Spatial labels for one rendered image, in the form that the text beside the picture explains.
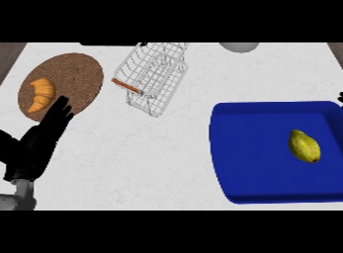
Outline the grey round object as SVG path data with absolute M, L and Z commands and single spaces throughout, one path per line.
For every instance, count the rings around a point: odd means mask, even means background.
M 222 42 L 220 45 L 225 49 L 238 53 L 250 52 L 259 46 L 256 42 Z

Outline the blue tray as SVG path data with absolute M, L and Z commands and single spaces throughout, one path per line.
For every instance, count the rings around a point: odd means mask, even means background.
M 321 159 L 290 153 L 290 132 L 318 142 Z M 343 111 L 330 101 L 220 103 L 209 126 L 214 173 L 237 204 L 343 202 Z

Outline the orange croissant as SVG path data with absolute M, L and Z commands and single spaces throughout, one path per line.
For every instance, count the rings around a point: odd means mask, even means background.
M 28 113 L 36 113 L 50 104 L 52 99 L 56 96 L 56 86 L 49 78 L 37 79 L 30 83 L 30 85 L 34 88 L 34 99 Z

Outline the yellow pear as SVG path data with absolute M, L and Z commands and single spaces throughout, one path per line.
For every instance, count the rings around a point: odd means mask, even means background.
M 287 146 L 293 156 L 303 162 L 316 163 L 321 149 L 315 139 L 299 129 L 290 131 Z

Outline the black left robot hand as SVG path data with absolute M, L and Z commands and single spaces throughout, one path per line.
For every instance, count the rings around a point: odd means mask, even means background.
M 70 111 L 68 97 L 61 96 L 40 121 L 16 139 L 0 129 L 0 162 L 6 165 L 3 180 L 30 180 L 34 182 L 43 175 L 58 140 L 74 116 Z

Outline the round brown cork placemat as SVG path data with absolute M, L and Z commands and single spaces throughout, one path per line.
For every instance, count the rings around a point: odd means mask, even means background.
M 104 82 L 102 67 L 92 56 L 84 53 L 65 53 L 47 59 L 30 72 L 18 92 L 19 110 L 27 118 L 39 122 L 50 106 L 28 113 L 34 102 L 31 82 L 47 78 L 56 87 L 56 97 L 68 97 L 71 112 L 77 115 L 95 100 Z

